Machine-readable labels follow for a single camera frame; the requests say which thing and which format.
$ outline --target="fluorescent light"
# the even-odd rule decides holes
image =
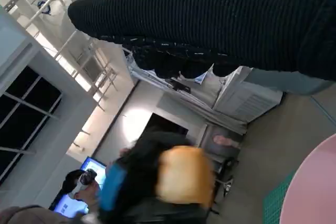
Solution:
[[[46,51],[51,56],[54,57],[56,55],[57,49],[53,47],[53,45],[41,33],[39,33],[35,39],[37,40],[37,42],[41,44],[41,46],[43,46],[46,49]],[[71,75],[75,71],[75,68],[62,55],[60,55],[60,57],[61,58],[59,59],[58,63],[65,69],[65,71],[68,72],[68,74]],[[78,74],[75,80],[78,82],[79,85],[81,85],[81,87],[85,91],[90,90],[91,85],[85,80],[85,78],[81,74]]]

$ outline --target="light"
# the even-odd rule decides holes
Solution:
[[[57,49],[53,47],[53,45],[44,37],[41,33],[38,34],[35,38],[37,42],[43,46],[46,51],[52,56],[55,57],[57,54]],[[64,58],[62,55],[59,55],[60,59],[58,60],[58,63],[65,69],[65,71],[68,72],[68,74],[72,74],[75,71],[75,68],[67,61],[66,58]],[[89,91],[91,88],[91,85],[85,80],[85,78],[78,74],[75,78],[75,80],[78,82],[79,85],[85,90]]]
[[[152,112],[144,109],[132,109],[122,118],[123,133],[129,143],[136,141],[145,129]]]
[[[100,101],[101,100],[101,95],[99,92],[96,92],[93,96],[93,98],[95,99],[96,102]]]
[[[81,76],[80,74],[76,76],[75,80],[78,82],[79,85],[82,86],[82,88],[85,91],[89,91],[91,88],[91,85],[84,79],[83,76]]]

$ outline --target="black hair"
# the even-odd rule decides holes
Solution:
[[[77,180],[79,179],[80,175],[82,175],[85,171],[83,170],[73,170],[72,172],[69,172],[67,176],[65,177],[65,180],[62,184],[62,193],[68,194],[74,190],[77,184]]]

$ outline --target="white wall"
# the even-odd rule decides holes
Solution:
[[[205,120],[147,82],[140,82],[115,121],[95,158],[109,163],[119,156],[121,148],[132,146],[141,135],[152,113],[156,113],[189,130],[195,140]]]

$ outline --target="blue strap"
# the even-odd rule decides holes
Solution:
[[[116,203],[119,190],[126,177],[126,170],[118,164],[113,164],[106,176],[103,189],[100,194],[100,208],[111,211]]]

